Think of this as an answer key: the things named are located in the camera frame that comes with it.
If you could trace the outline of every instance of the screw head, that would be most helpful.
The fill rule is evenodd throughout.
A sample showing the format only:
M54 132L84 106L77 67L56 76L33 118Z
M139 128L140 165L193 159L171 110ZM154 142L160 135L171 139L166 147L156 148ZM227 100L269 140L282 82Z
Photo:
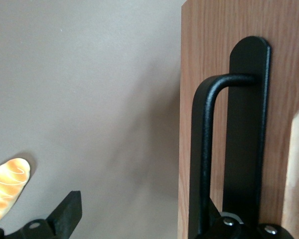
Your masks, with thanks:
M228 225L228 226L233 226L234 223L235 223L235 221L231 218L224 218L223 222L224 222L225 225Z
M265 231L272 235L276 235L278 233L277 229L270 225L265 226Z

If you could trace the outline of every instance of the black metal handle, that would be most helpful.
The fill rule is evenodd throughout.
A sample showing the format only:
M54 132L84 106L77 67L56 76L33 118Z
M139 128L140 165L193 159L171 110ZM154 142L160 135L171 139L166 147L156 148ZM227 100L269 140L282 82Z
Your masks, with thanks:
M266 128L270 47L255 36L233 49L228 75L198 87L192 108L188 238L208 231L213 112L218 93L229 87L223 210L248 226L258 224Z
M230 86L249 86L256 83L256 78L250 75L228 74L209 77L198 87L192 108L192 145L191 160L201 162L191 162L190 184L192 195L189 204L190 218L198 222L198 231L205 232L209 228L209 193L210 193L210 172L212 154L212 134L214 106L218 93ZM191 206L200 204L199 210L191 210Z

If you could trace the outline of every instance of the wooden panel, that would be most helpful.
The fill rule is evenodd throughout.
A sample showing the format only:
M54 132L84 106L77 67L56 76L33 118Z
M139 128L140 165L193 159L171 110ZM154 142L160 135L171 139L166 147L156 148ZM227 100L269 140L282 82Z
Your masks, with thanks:
M299 236L299 112L293 120L290 137L283 225Z
M260 221L282 222L291 126L299 111L299 0L188 0L182 7L181 30L179 239L187 238L194 93L207 77L228 73L232 48L249 35L266 38L273 48ZM223 91L215 108L211 185L211 198L219 209L226 102Z

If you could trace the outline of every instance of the black bracket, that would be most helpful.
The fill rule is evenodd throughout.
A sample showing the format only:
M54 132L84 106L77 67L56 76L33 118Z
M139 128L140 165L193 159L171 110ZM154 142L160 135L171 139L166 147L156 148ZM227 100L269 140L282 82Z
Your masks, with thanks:
M229 74L207 78L195 93L191 129L189 239L212 238L203 236L220 233L219 227L224 228L223 233L231 235L219 238L267 238L258 232L262 230L258 226L258 218L270 55L271 48L263 38L250 36L242 39L231 52ZM234 218L220 217L209 198L214 106L218 93L226 87L229 90L223 211L237 215L243 224ZM226 220L232 220L231 226L224 222ZM273 228L277 233L281 231L279 226Z
M0 228L0 239L69 239L81 218L81 192L72 191L46 219L33 220L6 236Z

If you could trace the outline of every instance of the gray wall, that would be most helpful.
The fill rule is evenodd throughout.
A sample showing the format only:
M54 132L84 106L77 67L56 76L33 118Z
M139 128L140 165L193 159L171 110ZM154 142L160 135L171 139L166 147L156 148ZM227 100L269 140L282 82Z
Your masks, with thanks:
M81 190L72 239L177 235L184 0L0 0L0 164L31 179L7 233Z

